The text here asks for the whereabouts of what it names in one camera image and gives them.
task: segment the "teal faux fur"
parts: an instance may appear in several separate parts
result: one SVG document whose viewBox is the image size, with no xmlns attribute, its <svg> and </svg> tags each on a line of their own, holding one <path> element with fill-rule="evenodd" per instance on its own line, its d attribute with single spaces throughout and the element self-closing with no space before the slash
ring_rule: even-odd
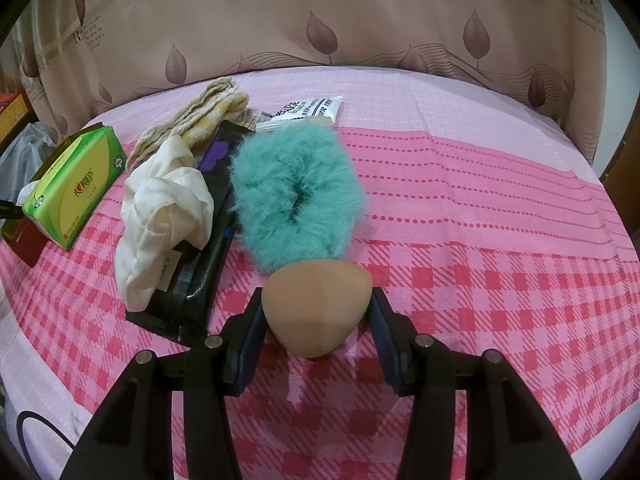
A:
<svg viewBox="0 0 640 480">
<path fill-rule="evenodd" d="M 245 140 L 231 182 L 240 238 L 263 272 L 344 257 L 364 212 L 364 192 L 336 132 L 306 121 Z"/>
</svg>

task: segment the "metal screw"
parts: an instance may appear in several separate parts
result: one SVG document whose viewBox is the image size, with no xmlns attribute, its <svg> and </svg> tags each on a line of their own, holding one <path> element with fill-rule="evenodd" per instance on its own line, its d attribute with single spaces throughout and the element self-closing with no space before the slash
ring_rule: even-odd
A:
<svg viewBox="0 0 640 480">
<path fill-rule="evenodd" d="M 204 345 L 207 348 L 218 348 L 222 345 L 222 338 L 219 335 L 210 335 L 204 340 Z"/>
<path fill-rule="evenodd" d="M 428 348 L 433 344 L 433 337 L 431 337 L 429 334 L 418 334 L 415 337 L 415 343 L 418 346 L 424 346 L 425 348 Z"/>
<path fill-rule="evenodd" d="M 497 350 L 487 350 L 484 353 L 484 358 L 490 363 L 498 364 L 500 361 L 502 361 L 502 354 Z"/>
<path fill-rule="evenodd" d="M 154 355 L 151 350 L 142 350 L 136 354 L 136 362 L 140 365 L 148 363 Z"/>
</svg>

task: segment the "white wall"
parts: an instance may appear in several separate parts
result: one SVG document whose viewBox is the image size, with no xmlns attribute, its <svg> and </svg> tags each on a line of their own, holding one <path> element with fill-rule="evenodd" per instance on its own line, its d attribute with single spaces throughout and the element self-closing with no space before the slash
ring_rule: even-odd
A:
<svg viewBox="0 0 640 480">
<path fill-rule="evenodd" d="M 607 89 L 602 133 L 593 161 L 597 176 L 616 151 L 640 91 L 640 50 L 609 1 L 601 1 L 607 34 Z"/>
</svg>

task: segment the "makeup sponge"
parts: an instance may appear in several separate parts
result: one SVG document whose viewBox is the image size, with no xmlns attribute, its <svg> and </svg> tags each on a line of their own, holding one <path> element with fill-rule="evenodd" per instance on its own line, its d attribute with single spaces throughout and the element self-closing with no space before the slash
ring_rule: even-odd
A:
<svg viewBox="0 0 640 480">
<path fill-rule="evenodd" d="M 292 354 L 320 357 L 357 327 L 369 306 L 372 284 L 369 271 L 351 262 L 299 262 L 269 276 L 262 308 L 272 332 Z"/>
<path fill-rule="evenodd" d="M 365 197 L 330 127 L 297 121 L 257 133 L 231 168 L 239 235 L 258 270 L 344 257 Z"/>
</svg>

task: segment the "black cable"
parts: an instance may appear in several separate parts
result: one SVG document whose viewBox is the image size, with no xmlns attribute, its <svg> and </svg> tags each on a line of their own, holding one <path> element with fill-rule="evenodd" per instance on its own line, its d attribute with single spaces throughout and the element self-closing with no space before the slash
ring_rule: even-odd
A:
<svg viewBox="0 0 640 480">
<path fill-rule="evenodd" d="M 40 480 L 40 475 L 38 475 L 38 472 L 36 471 L 36 468 L 33 465 L 33 462 L 31 461 L 31 457 L 29 456 L 29 451 L 27 450 L 27 446 L 24 442 L 24 430 L 22 427 L 24 425 L 24 421 L 27 420 L 28 418 L 34 418 L 35 420 L 43 423 L 50 430 L 52 430 L 57 436 L 59 436 L 62 440 L 64 440 L 65 444 L 67 444 L 71 449 L 75 449 L 76 446 L 73 445 L 73 443 L 65 436 L 64 433 L 62 433 L 62 431 L 56 428 L 52 422 L 49 422 L 42 415 L 35 412 L 30 412 L 29 410 L 24 410 L 23 412 L 20 412 L 18 415 L 18 418 L 15 421 L 15 431 L 18 434 L 18 442 L 20 443 L 20 448 L 22 449 L 22 454 L 24 455 L 24 458 L 27 461 L 27 465 L 33 471 L 34 475 L 36 475 L 38 480 Z"/>
</svg>

